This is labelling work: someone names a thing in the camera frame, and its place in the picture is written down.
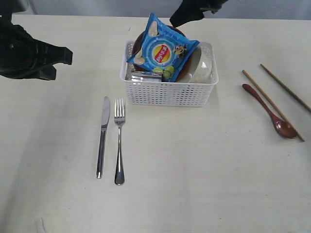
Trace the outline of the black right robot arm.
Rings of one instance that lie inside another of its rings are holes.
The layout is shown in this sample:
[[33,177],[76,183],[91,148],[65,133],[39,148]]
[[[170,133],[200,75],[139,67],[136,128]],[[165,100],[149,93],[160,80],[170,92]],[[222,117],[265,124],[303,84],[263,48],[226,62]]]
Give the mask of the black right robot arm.
[[28,2],[0,2],[0,75],[9,79],[39,79],[53,81],[55,64],[71,65],[73,52],[34,39],[26,30],[12,23],[12,14],[24,12]]

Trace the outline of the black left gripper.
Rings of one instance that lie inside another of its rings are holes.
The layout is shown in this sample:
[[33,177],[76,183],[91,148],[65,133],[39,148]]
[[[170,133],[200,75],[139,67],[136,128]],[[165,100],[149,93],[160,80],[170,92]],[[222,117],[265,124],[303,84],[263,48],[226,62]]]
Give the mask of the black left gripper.
[[170,18],[173,27],[179,27],[191,21],[202,20],[204,12],[218,12],[228,0],[183,0]]

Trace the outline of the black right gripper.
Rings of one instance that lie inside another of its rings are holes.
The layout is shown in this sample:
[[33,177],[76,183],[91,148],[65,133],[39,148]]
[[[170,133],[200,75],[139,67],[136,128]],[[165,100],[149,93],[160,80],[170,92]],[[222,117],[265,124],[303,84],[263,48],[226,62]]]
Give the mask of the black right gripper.
[[73,52],[67,47],[36,40],[19,25],[0,24],[1,76],[54,81],[56,68],[53,65],[72,65],[72,59]]

